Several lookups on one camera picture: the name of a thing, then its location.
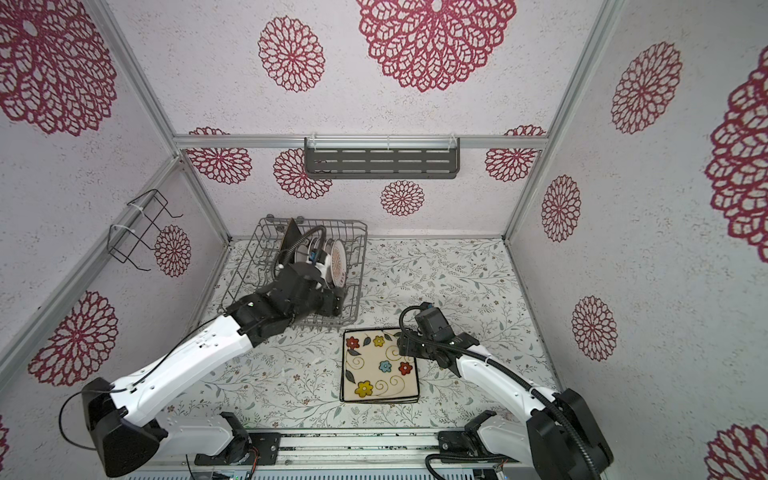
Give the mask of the white round plate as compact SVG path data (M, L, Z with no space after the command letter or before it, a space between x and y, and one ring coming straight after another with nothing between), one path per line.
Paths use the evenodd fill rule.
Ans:
M347 259L344 244L335 240L331 249L331 278L336 287L344 287L347 278Z
M323 246L323 252L325 253L325 257L323 260L323 265L325 267L323 278L327 283L332 282L332 250L333 250L333 239L327 239L324 246Z

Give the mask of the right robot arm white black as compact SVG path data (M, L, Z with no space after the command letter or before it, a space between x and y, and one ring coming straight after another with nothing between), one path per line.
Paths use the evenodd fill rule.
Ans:
M513 416L508 421L487 410L447 445L426 456L427 471L441 463L496 463L512 460L532 468L541 479L598 479L614 454L586 400L576 391L537 385L497 360L478 339L457 334L443 312L424 302L406 307L398 318L401 354L434 361L474 384Z

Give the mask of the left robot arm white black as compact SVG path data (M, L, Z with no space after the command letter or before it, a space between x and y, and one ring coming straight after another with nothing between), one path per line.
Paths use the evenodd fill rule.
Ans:
M159 360L114 382L88 383L82 391L86 429L106 476L128 475L156 456L193 454L211 465L246 460L252 441L234 413L177 417L165 408L204 375L297 322L339 316L345 283L330 279L323 266L290 264Z

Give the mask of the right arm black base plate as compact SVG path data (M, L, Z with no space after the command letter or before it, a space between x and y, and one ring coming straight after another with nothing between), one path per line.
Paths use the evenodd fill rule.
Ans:
M437 458L447 463L471 461L487 461L493 457L498 461L519 460L508 455L493 453L489 450L480 436L482 427L506 425L508 420L499 416L495 411L485 410L469 422L462 430L443 430L437 434Z

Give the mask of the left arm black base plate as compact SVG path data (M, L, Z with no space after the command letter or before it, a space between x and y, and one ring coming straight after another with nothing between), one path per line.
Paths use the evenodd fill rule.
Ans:
M280 433L237 434L217 455L197 454L195 466L274 465L280 448Z

